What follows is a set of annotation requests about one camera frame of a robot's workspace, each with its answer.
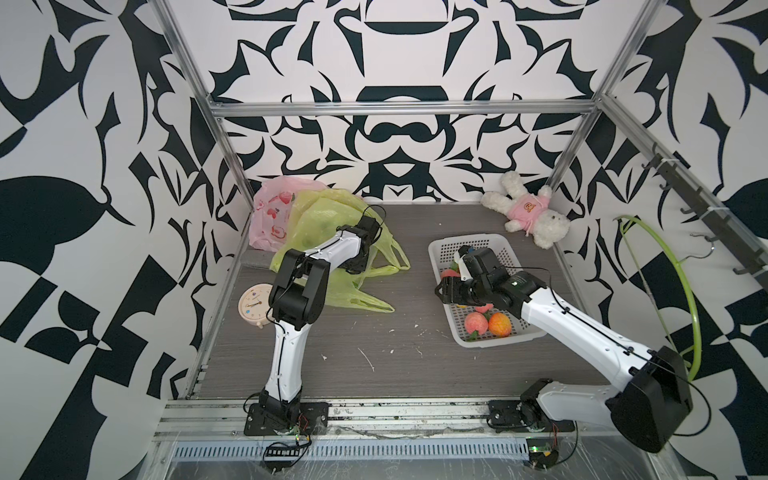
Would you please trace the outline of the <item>white plastic basket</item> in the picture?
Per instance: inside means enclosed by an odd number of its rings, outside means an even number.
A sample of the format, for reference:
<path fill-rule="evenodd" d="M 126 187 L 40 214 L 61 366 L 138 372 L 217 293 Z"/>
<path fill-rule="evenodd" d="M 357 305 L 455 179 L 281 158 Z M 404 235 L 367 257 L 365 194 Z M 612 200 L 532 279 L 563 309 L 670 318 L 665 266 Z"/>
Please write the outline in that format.
<path fill-rule="evenodd" d="M 435 240 L 428 247 L 454 340 L 465 348 L 488 348 L 541 338 L 545 332 L 522 316 L 522 306 L 545 283 L 519 267 L 509 242 L 499 234 L 471 234 Z M 466 325 L 472 313 L 505 315 L 506 336 L 479 333 Z"/>

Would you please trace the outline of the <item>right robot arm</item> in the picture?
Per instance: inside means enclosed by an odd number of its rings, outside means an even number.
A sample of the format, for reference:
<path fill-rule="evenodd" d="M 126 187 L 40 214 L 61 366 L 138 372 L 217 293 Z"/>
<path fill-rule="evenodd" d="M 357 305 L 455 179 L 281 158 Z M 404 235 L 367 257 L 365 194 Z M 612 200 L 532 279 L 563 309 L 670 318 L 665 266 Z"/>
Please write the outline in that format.
<path fill-rule="evenodd" d="M 614 427 L 634 446 L 660 452 L 693 410 L 682 357 L 632 341 L 560 297 L 544 280 L 504 266 L 489 248 L 461 247 L 459 274 L 442 278 L 442 303 L 490 304 L 543 330 L 606 380 L 597 386 L 540 379 L 520 397 L 535 422 L 572 421 Z"/>

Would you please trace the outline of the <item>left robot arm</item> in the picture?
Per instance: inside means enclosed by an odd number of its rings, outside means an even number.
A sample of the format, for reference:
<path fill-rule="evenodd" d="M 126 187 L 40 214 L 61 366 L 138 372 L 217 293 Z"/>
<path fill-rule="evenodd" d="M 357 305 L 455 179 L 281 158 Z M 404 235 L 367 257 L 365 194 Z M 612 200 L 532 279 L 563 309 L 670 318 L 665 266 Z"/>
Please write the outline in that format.
<path fill-rule="evenodd" d="M 331 274 L 338 268 L 363 273 L 382 230 L 379 220 L 363 215 L 355 225 L 337 228 L 320 245 L 284 254 L 269 296 L 275 349 L 259 394 L 259 407 L 280 427 L 289 429 L 299 421 L 304 352 L 311 327 L 324 309 Z"/>

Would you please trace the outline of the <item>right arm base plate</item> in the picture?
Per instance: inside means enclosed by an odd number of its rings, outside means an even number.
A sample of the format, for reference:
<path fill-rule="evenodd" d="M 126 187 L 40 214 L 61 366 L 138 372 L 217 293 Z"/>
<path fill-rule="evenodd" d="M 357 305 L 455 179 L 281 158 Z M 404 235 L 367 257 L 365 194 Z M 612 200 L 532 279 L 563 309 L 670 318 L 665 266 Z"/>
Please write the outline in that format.
<path fill-rule="evenodd" d="M 576 431 L 573 421 L 555 421 L 545 415 L 535 401 L 491 400 L 488 402 L 487 425 L 497 433 L 571 433 Z"/>

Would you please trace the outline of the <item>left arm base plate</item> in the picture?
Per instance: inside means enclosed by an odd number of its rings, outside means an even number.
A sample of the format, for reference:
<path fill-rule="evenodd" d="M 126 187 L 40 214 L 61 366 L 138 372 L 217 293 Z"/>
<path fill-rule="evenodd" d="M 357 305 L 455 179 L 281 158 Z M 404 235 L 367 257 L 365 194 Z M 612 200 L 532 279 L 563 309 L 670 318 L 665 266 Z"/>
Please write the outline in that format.
<path fill-rule="evenodd" d="M 301 402 L 278 405 L 272 399 L 265 405 L 249 406 L 243 433 L 245 436 L 287 435 L 289 432 L 311 434 L 328 424 L 330 405 L 326 402 Z"/>

